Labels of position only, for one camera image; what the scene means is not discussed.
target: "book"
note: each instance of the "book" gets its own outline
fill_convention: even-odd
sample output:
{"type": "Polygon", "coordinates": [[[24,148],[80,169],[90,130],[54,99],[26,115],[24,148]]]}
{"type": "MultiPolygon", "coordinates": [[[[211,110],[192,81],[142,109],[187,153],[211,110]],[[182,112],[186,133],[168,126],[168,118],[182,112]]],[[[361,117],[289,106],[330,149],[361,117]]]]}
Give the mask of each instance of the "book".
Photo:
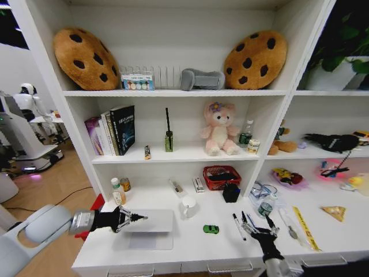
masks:
{"type": "Polygon", "coordinates": [[[134,144],[134,106],[116,107],[110,110],[119,155],[123,156],[134,144]]]}
{"type": "Polygon", "coordinates": [[[110,150],[110,146],[108,143],[108,138],[105,133],[104,126],[103,126],[103,120],[101,118],[99,119],[99,127],[96,127],[96,133],[99,138],[100,145],[101,145],[101,148],[103,149],[104,155],[111,156],[111,150],[110,150]]]}
{"type": "Polygon", "coordinates": [[[110,118],[110,111],[107,111],[107,112],[105,112],[101,115],[101,121],[103,122],[103,128],[105,130],[105,134],[106,134],[106,137],[107,137],[107,140],[108,140],[111,155],[118,156],[119,153],[115,152],[115,148],[114,148],[114,144],[113,144],[113,140],[115,140],[114,132],[110,133],[108,122],[107,122],[107,117],[110,118]]]}
{"type": "Polygon", "coordinates": [[[108,128],[109,128],[109,133],[110,133],[111,142],[113,144],[115,155],[119,156],[118,145],[117,145],[116,139],[115,139],[115,132],[114,132],[113,124],[111,122],[110,111],[107,111],[107,114],[105,115],[105,118],[106,118],[106,122],[107,122],[107,125],[108,125],[108,128]]]}
{"type": "Polygon", "coordinates": [[[92,142],[93,150],[97,155],[104,155],[103,150],[101,148],[101,144],[99,138],[96,133],[96,127],[99,125],[99,117],[92,117],[85,121],[87,132],[90,136],[90,140],[92,142]]]}

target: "white cup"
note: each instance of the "white cup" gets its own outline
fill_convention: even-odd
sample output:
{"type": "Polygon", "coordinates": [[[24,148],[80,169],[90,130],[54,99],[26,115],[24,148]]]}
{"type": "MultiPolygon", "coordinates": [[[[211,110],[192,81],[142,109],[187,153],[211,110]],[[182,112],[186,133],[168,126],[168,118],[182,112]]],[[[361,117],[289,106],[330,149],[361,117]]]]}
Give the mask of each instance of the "white cup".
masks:
{"type": "Polygon", "coordinates": [[[197,213],[198,205],[196,199],[191,196],[184,196],[179,204],[179,210],[183,219],[192,218],[197,213]]]}

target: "flower hair clip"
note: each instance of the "flower hair clip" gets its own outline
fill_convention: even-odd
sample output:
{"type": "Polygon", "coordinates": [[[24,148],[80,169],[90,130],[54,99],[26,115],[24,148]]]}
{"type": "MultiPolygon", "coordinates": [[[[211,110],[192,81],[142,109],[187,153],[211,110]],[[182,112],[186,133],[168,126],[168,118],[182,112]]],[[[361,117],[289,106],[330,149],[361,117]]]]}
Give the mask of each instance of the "flower hair clip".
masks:
{"type": "Polygon", "coordinates": [[[214,102],[213,104],[210,105],[210,110],[215,113],[216,111],[220,111],[222,108],[222,103],[219,102],[214,102]]]}

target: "black book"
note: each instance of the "black book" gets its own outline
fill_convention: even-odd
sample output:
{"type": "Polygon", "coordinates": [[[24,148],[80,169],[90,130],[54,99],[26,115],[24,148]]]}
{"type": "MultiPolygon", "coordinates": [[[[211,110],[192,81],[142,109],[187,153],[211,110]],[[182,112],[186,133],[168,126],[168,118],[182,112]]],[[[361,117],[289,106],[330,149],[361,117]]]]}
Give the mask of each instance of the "black book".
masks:
{"type": "Polygon", "coordinates": [[[135,141],[134,106],[113,108],[110,118],[119,155],[123,156],[135,141]]]}

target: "cookie pillow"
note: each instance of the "cookie pillow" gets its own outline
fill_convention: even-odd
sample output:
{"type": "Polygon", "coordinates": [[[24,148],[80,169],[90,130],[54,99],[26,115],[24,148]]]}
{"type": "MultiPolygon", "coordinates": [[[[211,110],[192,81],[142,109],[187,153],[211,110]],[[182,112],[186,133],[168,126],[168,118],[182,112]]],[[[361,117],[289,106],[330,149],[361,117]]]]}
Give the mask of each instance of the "cookie pillow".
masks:
{"type": "Polygon", "coordinates": [[[224,62],[225,86],[258,89],[269,85],[281,71],[287,42],[276,31],[261,31],[246,37],[224,62]]]}
{"type": "Polygon", "coordinates": [[[59,66],[82,89],[103,91],[119,83],[118,65],[106,46],[81,28],[61,29],[54,37],[59,66]]]}

